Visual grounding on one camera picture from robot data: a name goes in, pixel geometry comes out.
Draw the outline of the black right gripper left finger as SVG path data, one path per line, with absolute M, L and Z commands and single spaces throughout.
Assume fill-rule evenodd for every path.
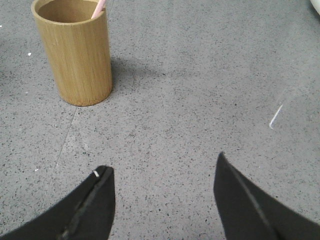
M 1 239 L 107 240 L 114 216 L 114 169 L 101 165 L 56 205 Z

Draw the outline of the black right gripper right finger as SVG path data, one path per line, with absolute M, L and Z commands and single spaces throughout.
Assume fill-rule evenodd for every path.
M 213 193 L 228 240 L 318 240 L 319 224 L 286 207 L 231 165 L 216 162 Z

